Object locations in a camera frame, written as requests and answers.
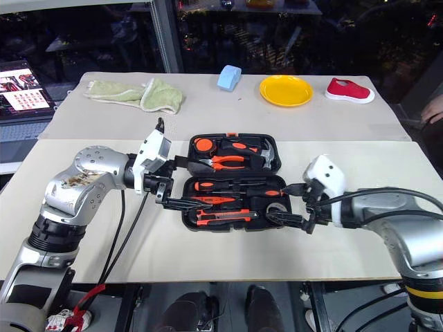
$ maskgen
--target pliers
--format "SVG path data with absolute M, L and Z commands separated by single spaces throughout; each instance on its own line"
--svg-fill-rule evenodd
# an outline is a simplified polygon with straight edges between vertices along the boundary
M 208 164 L 216 171 L 221 169 L 242 169 L 244 166 L 225 166 L 222 163 L 226 161 L 244 162 L 246 159 L 243 156 L 213 156 L 211 159 L 200 159 L 199 161 Z

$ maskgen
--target red shoe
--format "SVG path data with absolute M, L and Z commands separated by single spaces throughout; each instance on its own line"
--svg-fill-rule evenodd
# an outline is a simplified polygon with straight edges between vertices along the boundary
M 375 93 L 371 89 L 353 83 L 353 81 L 339 80 L 334 77 L 326 89 L 325 96 L 329 99 L 367 104 L 374 100 Z

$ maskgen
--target white sole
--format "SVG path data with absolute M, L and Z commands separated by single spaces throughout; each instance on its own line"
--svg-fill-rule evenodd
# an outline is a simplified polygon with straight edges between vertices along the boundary
M 346 100 L 347 102 L 354 102 L 356 104 L 367 104 L 374 100 L 375 93 L 373 90 L 369 90 L 369 96 L 365 99 L 359 99 L 359 98 L 353 98 L 353 97 L 347 97 L 346 95 L 334 95 L 327 90 L 325 91 L 325 97 L 333 100 Z

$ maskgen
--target green towel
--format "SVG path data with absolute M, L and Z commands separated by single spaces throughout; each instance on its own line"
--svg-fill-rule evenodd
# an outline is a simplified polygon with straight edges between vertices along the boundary
M 176 114 L 183 100 L 182 93 L 158 78 L 152 78 L 145 86 L 119 82 L 92 81 L 84 94 L 98 102 L 113 102 L 138 107 L 145 112 L 163 111 Z

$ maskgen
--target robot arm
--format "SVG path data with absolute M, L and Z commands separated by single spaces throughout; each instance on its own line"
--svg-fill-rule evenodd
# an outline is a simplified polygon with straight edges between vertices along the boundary
M 376 232 L 384 240 L 404 281 L 417 329 L 443 331 L 442 221 L 431 214 L 421 215 L 426 212 L 411 194 L 406 193 L 412 192 L 408 190 L 383 188 L 378 193 L 357 196 L 365 192 L 361 190 L 354 197 L 339 199 L 337 196 L 342 195 L 346 187 L 345 176 L 326 156 L 315 158 L 303 179 L 306 183 L 289 185 L 284 191 L 303 198 L 310 214 L 309 220 L 286 212 L 273 212 L 267 217 L 280 225 L 301 228 L 309 234 L 316 224 L 327 225 L 329 222 L 340 228 L 363 228 Z M 442 208 L 440 202 L 433 201 Z
M 68 169 L 48 184 L 39 216 L 0 290 L 0 331 L 44 331 L 48 313 L 66 298 L 74 277 L 70 265 L 80 240 L 110 190 L 134 188 L 155 194 L 156 203 L 171 210 L 210 205 L 192 199 L 171 199 L 171 142 L 163 121 L 141 145 L 138 154 L 108 147 L 87 147 Z

